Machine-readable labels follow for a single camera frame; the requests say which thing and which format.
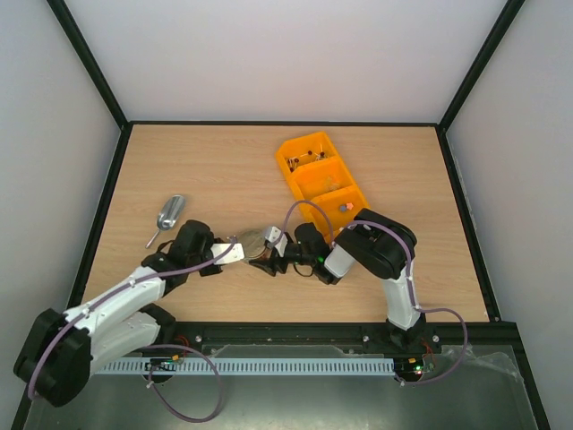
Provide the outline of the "gold jar lid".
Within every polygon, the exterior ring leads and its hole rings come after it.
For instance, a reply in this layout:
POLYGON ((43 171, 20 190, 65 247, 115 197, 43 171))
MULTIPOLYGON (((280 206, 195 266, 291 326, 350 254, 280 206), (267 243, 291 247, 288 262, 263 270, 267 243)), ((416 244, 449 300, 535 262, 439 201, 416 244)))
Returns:
POLYGON ((244 259, 246 261, 258 259, 264 255, 266 250, 266 239, 261 229, 246 229, 240 232, 236 238, 237 242, 243 248, 244 259))

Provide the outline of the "yellow star candy bin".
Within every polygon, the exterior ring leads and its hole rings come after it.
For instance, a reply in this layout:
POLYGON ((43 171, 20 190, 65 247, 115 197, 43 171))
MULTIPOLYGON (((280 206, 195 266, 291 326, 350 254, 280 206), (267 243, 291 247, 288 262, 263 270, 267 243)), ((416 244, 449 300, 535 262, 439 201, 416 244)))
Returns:
MULTIPOLYGON (((326 214, 335 234, 352 221, 360 210, 370 208, 362 191, 356 185, 326 193, 311 199, 311 202, 320 207, 326 214)), ((324 215, 308 203, 302 205, 301 211, 304 219, 312 222, 325 239, 330 240, 329 224, 324 215)))

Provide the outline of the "metal scoop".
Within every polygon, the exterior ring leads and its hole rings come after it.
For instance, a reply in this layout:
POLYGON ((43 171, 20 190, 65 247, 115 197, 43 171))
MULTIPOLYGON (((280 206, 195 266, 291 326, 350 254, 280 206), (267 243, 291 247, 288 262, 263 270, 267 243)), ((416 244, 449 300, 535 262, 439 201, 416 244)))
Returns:
POLYGON ((168 231, 175 226, 185 204, 186 199, 181 194, 173 195, 165 202, 156 219, 156 232, 145 245, 146 249, 151 247, 161 232, 168 231))

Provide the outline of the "yellow lollipop bin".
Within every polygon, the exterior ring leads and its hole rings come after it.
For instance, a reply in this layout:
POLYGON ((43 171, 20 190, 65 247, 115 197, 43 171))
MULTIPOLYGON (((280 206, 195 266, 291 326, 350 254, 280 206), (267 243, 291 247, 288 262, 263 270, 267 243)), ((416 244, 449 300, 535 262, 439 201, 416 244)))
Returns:
POLYGON ((297 168, 338 155, 338 150, 325 132, 306 134, 286 140, 275 152, 275 159, 285 175, 297 168))

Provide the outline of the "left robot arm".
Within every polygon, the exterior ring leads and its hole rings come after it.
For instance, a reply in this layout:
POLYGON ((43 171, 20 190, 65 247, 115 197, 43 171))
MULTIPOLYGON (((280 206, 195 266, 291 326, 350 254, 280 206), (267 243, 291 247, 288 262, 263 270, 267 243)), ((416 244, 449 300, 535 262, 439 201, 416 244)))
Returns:
POLYGON ((63 312, 48 308, 40 313, 13 368, 26 383, 28 398, 63 406, 99 368, 152 345, 163 331, 161 322, 174 321, 156 301, 191 273, 219 262, 233 246, 216 238, 208 225, 188 220, 174 239, 159 245, 112 288, 63 312))

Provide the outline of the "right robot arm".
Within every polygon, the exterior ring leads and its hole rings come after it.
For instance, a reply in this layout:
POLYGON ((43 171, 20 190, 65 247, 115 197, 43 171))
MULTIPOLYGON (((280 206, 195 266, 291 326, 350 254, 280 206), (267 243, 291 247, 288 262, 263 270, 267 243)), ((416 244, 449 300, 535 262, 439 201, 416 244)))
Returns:
POLYGON ((411 278, 415 234, 406 226, 369 209, 360 210, 343 227, 334 243, 311 222, 290 236, 275 226, 261 234, 264 248, 248 264, 274 277, 289 267, 308 267, 310 275, 326 285, 342 280, 355 263, 382 281, 387 301, 387 342, 408 351, 422 339, 425 324, 411 278))

